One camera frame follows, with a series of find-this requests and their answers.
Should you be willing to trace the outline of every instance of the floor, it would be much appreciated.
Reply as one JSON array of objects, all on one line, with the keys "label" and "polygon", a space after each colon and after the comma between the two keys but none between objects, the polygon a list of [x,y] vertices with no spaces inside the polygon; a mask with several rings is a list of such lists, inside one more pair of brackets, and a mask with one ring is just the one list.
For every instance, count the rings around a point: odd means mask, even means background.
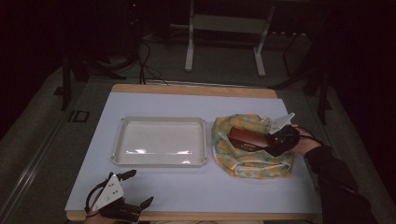
[{"label": "floor", "polygon": [[[160,37],[152,34],[145,36],[147,45],[141,47],[140,57],[142,61],[148,57],[144,69],[147,83],[236,85],[262,88],[275,85],[288,78],[282,53],[290,42],[289,37],[272,34],[266,39],[262,53],[266,77],[257,76],[251,48],[252,42],[250,42],[254,40],[254,36],[231,36],[234,37],[233,41],[228,41],[224,40],[224,35],[212,33],[202,33],[197,39],[193,70],[186,73],[183,69],[187,52],[186,37],[186,31],[179,28],[175,28],[169,41],[162,41]],[[298,66],[308,47],[309,41],[304,36],[299,37],[287,54],[290,70]],[[112,57],[114,63],[120,60],[119,57]],[[141,71],[138,65],[121,69],[117,73],[127,77],[124,81],[126,83],[138,83]],[[88,83],[73,80],[72,101],[69,107],[62,111],[60,110],[62,97],[53,94],[57,87],[62,86],[62,68],[57,70],[43,83],[40,91],[1,140],[0,202],[6,202],[8,206],[14,208],[11,210],[2,208],[0,216],[2,223],[4,217],[7,217],[5,223],[66,222],[65,202],[67,202],[68,194],[90,143],[89,141],[75,142],[74,139],[80,138],[73,138],[73,136],[86,134],[89,139],[94,133],[95,121],[97,122],[100,118],[100,112],[92,113],[87,125],[67,121],[72,110],[84,110],[87,107],[83,104],[84,102],[90,102],[90,106],[97,105],[95,111],[100,111],[100,106],[106,100],[106,93],[89,93],[86,92],[87,89],[92,86],[105,89],[110,86],[109,84],[118,82],[104,77],[94,69],[90,70],[90,74],[91,78]],[[302,94],[303,85],[304,81],[295,83],[288,87],[288,91]],[[330,96],[332,112],[329,112],[329,119],[341,120],[346,127],[353,130],[353,125],[345,116],[345,111],[337,101],[334,90],[331,90]],[[334,139],[337,134],[348,134],[352,139],[350,144],[354,145],[352,148],[364,148],[356,132],[337,132],[332,125],[326,129]],[[71,149],[64,151],[61,150],[63,147],[57,146],[67,146]],[[358,174],[362,164],[370,164],[364,153],[364,151],[340,151],[339,155],[340,157],[362,155],[361,160],[355,160],[353,163],[353,170]],[[362,186],[365,196],[373,204],[375,215],[380,223],[396,222],[394,203],[384,192],[384,187],[381,186],[375,172],[372,170],[368,172],[372,178],[371,181],[379,183],[374,186]],[[364,174],[358,174],[360,183],[366,184],[367,178]],[[16,185],[19,180],[23,180],[25,185]],[[16,200],[7,201],[10,196]],[[269,223],[273,222],[302,223],[301,221],[270,221]]]}]

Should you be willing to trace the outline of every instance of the cloth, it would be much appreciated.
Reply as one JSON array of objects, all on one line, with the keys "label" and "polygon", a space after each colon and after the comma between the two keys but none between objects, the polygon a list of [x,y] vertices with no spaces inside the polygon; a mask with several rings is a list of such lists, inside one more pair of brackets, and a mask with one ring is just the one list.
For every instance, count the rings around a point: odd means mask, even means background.
[{"label": "cloth", "polygon": [[278,178],[291,174],[294,154],[284,153],[274,157],[265,150],[247,152],[234,147],[227,134],[232,127],[267,134],[271,120],[252,114],[236,114],[217,118],[212,127],[212,142],[217,164],[227,174],[242,178]]},{"label": "cloth", "polygon": [[359,191],[347,165],[332,155],[331,148],[314,148],[305,157],[312,171],[319,177],[323,224],[377,223],[371,206],[365,199],[337,187],[342,185]]}]

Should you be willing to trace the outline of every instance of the white desk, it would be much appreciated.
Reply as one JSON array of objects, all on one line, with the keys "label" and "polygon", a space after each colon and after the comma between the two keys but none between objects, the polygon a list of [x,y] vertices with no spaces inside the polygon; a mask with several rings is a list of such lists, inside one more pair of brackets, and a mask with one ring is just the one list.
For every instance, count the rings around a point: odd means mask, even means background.
[{"label": "white desk", "polygon": [[256,60],[257,72],[260,77],[265,76],[264,65],[262,62],[262,46],[265,37],[268,34],[268,28],[274,15],[275,6],[272,5],[265,20],[251,18],[236,18],[211,16],[194,13],[194,0],[190,0],[190,23],[189,23],[189,45],[187,48],[187,57],[185,70],[192,71],[193,55],[194,55],[194,30],[213,30],[225,32],[239,32],[249,34],[260,34],[259,44],[253,48],[254,58]]},{"label": "white desk", "polygon": [[292,175],[281,179],[231,177],[217,166],[210,141],[211,124],[216,117],[236,113],[255,113],[275,119],[288,111],[282,100],[276,99],[275,93],[269,90],[116,85],[109,94],[66,205],[67,217],[83,220],[85,199],[90,190],[108,173],[124,173],[131,169],[117,166],[110,158],[121,119],[132,115],[200,117],[206,122],[209,140],[207,162],[202,167],[135,168],[136,176],[122,182],[127,203],[140,204],[154,196],[140,220],[315,217],[320,213],[318,196],[301,156],[296,155]]}]

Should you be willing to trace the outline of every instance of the patterned cloth bag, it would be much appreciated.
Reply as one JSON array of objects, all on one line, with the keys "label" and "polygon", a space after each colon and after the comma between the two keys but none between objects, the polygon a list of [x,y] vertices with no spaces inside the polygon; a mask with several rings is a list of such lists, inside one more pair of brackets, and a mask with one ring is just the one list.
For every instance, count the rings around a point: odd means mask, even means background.
[{"label": "patterned cloth bag", "polygon": [[232,127],[266,134],[271,130],[271,120],[252,114],[236,114],[217,118],[212,127],[212,142],[216,163],[231,176],[243,178],[279,178],[291,174],[293,153],[274,157],[265,150],[248,152],[234,147],[227,134]]}]

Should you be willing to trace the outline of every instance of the plastic tray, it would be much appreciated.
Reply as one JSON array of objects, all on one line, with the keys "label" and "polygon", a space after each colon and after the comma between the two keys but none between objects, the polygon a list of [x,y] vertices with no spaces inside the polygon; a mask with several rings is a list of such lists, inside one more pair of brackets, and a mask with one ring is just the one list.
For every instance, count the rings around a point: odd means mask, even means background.
[{"label": "plastic tray", "polygon": [[112,160],[118,165],[201,166],[205,146],[203,119],[127,117]]}]

